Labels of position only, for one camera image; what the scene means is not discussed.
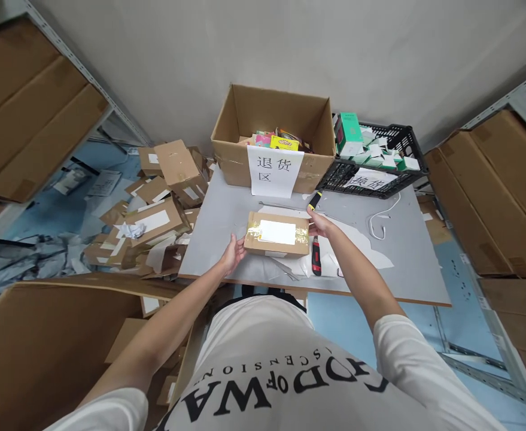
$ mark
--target cardboard flap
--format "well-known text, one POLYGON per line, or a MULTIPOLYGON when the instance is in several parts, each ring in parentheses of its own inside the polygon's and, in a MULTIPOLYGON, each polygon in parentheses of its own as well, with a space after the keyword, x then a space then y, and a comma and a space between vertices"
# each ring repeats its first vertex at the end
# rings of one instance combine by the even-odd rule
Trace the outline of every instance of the cardboard flap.
POLYGON ((138 312, 136 296, 109 290, 20 285, 3 292, 0 430, 41 431, 70 413, 105 371, 125 318, 138 312))
POLYGON ((141 280, 127 274, 110 272, 92 272, 90 274, 71 275, 66 278, 46 278, 44 280, 19 281, 19 286, 70 286, 91 289, 113 290, 137 296, 149 296, 156 299, 170 300, 182 291, 185 286, 163 280, 141 280))
POLYGON ((181 397, 181 394, 191 382, 191 377, 195 372, 197 358, 199 357, 199 352, 201 351, 201 346, 203 345, 203 335, 205 333, 207 318, 209 317, 208 315, 208 308, 204 308, 201 313, 199 313, 199 316, 197 319, 195 319, 195 322, 191 327, 187 348, 185 349, 185 354, 183 355, 183 360, 181 361, 179 378, 177 379, 177 384, 175 385, 175 390, 173 391, 171 406, 175 405, 175 402, 181 397))

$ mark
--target white shipping label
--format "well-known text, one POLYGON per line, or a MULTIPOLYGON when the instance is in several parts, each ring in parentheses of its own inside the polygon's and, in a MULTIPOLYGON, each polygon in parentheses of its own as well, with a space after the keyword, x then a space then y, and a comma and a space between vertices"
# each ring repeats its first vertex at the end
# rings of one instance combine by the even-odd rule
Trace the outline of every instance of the white shipping label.
POLYGON ((269 257, 285 257, 287 253, 281 253, 280 251, 265 251, 264 255, 269 257))
POLYGON ((190 197, 191 199, 193 199, 194 201, 196 201, 197 199, 199 199, 199 197, 197 196, 197 193, 195 193, 191 187, 186 187, 185 189, 183 189, 183 191, 184 191, 185 193, 187 193, 187 194, 189 195, 189 197, 190 197))
POLYGON ((145 314, 152 312, 159 308, 159 300, 156 298, 143 297, 143 312, 145 314))
POLYGON ((156 205, 161 205, 162 203, 164 203, 164 199, 162 199, 161 201, 157 201, 155 202, 154 204, 151 204, 151 205, 146 205, 144 207, 141 207, 137 210, 138 213, 140 213, 141 211, 145 211, 145 210, 148 210, 149 208, 152 208, 152 207, 155 207, 156 205))
POLYGON ((137 226, 142 224, 145 226, 145 233, 151 232, 153 229, 157 229, 158 227, 164 226, 167 223, 169 223, 169 216, 165 210, 159 211, 158 213, 142 218, 141 220, 135 222, 137 226))
POLYGON ((131 192, 131 196, 135 197, 137 196, 137 190, 139 190, 141 187, 143 187, 145 184, 140 185, 137 187, 134 191, 131 192))
POLYGON ((261 220, 259 241, 294 245, 297 226, 294 223, 261 220))
POLYGON ((362 187, 364 189, 378 190, 396 179, 396 175, 373 169, 359 168, 357 173, 346 182, 343 187, 362 187))
POLYGON ((157 196, 155 196, 155 197, 153 198, 153 202, 158 203, 158 201, 163 200, 163 199, 164 199, 165 197, 167 197, 167 195, 169 195, 169 194, 170 194, 170 191, 169 191, 169 190, 164 190, 164 191, 162 191, 161 193, 159 193, 157 196))
POLYGON ((247 154, 251 194, 290 199, 304 152, 248 145, 247 154))
POLYGON ((121 250, 121 248, 123 246, 123 243, 125 242, 126 239, 127 238, 123 237, 122 239, 119 240, 119 242, 117 243, 117 245, 115 246, 115 248, 111 252, 112 256, 116 256, 116 255, 119 254, 119 251, 121 250))

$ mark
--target packing tape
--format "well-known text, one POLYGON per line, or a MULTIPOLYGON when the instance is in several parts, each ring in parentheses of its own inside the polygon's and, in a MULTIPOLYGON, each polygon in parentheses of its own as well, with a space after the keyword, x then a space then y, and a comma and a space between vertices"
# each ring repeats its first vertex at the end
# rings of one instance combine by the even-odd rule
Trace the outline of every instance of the packing tape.
MULTIPOLYGON (((252 221, 247 226, 247 234, 245 237, 259 240, 261 237, 261 222, 252 221)), ((294 233, 294 240, 299 244, 309 244, 309 230, 303 229, 302 227, 297 227, 294 233)))

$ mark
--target pile of cardboard boxes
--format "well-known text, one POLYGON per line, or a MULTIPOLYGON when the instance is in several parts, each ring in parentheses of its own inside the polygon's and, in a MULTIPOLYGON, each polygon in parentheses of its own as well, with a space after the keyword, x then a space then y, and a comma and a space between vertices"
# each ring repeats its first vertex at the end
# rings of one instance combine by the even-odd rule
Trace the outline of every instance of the pile of cardboard boxes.
POLYGON ((30 200, 107 106, 28 19, 0 26, 0 212, 30 200))
POLYGON ((128 202, 116 203, 101 217, 111 231, 96 236, 84 254, 92 265, 119 268, 143 279, 176 275, 211 170, 197 148, 187 148, 180 140, 140 148, 139 158, 141 178, 125 191, 144 205, 130 211, 128 202), (139 229, 138 234, 126 234, 127 227, 139 229), (161 249, 152 251, 157 244, 161 249), (160 262, 151 261, 155 253, 160 253, 154 256, 160 262))
POLYGON ((500 279, 526 279, 526 126, 503 110, 454 133, 426 161, 464 251, 479 275, 492 278, 482 280, 485 296, 526 365, 526 295, 507 301, 510 308, 496 299, 526 289, 526 280, 500 279))

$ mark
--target open cardboard box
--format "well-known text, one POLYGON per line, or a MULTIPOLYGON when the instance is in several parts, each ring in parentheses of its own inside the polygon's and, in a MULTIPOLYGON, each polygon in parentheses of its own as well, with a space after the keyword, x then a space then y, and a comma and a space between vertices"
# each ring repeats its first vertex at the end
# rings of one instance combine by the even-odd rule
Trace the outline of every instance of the open cardboard box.
POLYGON ((281 128, 312 146, 305 154, 295 193, 312 193, 335 159, 330 99, 231 84, 211 135, 217 162, 231 186, 251 187, 247 146, 240 136, 281 128))
MULTIPOLYGON (((141 317, 141 296, 169 301, 183 286, 122 274, 91 273, 16 283, 0 297, 0 429, 41 431, 73 411, 107 369, 105 359, 128 317, 141 317)), ((195 321, 174 399, 193 375, 206 324, 195 321)), ((145 429, 167 407, 156 405, 167 370, 147 393, 145 429)))

